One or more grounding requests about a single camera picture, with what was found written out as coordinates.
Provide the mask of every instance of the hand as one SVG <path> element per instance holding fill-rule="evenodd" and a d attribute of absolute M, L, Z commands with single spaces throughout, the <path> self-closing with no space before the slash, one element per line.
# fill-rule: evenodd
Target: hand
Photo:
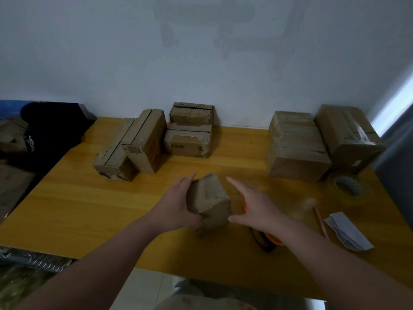
<path fill-rule="evenodd" d="M 200 214 L 193 214 L 186 207 L 186 193 L 195 173 L 180 177 L 172 184 L 158 203 L 146 214 L 159 234 L 190 226 L 198 229 L 201 226 Z"/>
<path fill-rule="evenodd" d="M 247 203 L 246 214 L 232 215 L 228 220 L 271 234 L 277 220 L 284 216 L 282 211 L 271 202 L 265 192 L 230 177 L 227 177 L 227 180 L 242 193 Z"/>

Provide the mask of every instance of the finger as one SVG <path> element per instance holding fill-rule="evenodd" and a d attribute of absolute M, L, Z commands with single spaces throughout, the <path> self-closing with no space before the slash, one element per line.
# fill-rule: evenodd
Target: finger
<path fill-rule="evenodd" d="M 185 191 L 188 191 L 189 186 L 191 186 L 191 182 L 195 177 L 195 173 L 192 173 L 191 175 L 184 177 L 183 181 L 180 183 L 180 187 L 184 189 Z"/>
<path fill-rule="evenodd" d="M 185 226 L 190 226 L 194 229 L 199 229 L 202 225 L 202 216 L 191 212 L 185 213 Z"/>
<path fill-rule="evenodd" d="M 230 182 L 235 188 L 238 189 L 238 191 L 240 193 L 242 193 L 245 197 L 248 189 L 251 189 L 251 186 L 248 186 L 240 181 L 236 181 L 235 179 L 231 178 L 231 177 L 227 177 L 227 181 Z"/>
<path fill-rule="evenodd" d="M 180 177 L 180 178 L 178 178 L 175 182 L 173 182 L 173 184 L 171 185 L 171 187 L 178 186 L 184 179 L 185 179 L 185 177 Z"/>
<path fill-rule="evenodd" d="M 246 214 L 236 214 L 236 215 L 231 215 L 228 220 L 232 223 L 237 223 L 237 224 L 241 224 L 241 225 L 249 225 L 247 223 L 248 221 L 248 217 L 246 216 Z"/>

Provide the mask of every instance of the stack of papers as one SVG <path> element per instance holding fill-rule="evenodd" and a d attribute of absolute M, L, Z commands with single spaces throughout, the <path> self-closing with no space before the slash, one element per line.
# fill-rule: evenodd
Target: stack of papers
<path fill-rule="evenodd" d="M 334 230 L 338 239 L 348 249 L 364 251 L 374 248 L 343 212 L 330 214 L 330 217 L 324 221 Z"/>

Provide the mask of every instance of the forearm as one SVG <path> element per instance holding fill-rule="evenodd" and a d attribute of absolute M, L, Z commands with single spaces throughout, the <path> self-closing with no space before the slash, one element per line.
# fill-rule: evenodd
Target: forearm
<path fill-rule="evenodd" d="M 335 309 L 407 309 L 413 293 L 383 272 L 282 215 L 272 233 L 291 250 Z"/>
<path fill-rule="evenodd" d="M 17 309 L 109 309 L 158 233 L 146 216 L 134 221 L 40 287 Z"/>

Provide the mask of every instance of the white wall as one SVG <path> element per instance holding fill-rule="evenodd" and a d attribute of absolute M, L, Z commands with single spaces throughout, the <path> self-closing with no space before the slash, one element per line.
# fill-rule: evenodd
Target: white wall
<path fill-rule="evenodd" d="M 98 116 L 214 104 L 225 126 L 366 113 L 413 61 L 413 0 L 0 0 L 0 99 Z"/>

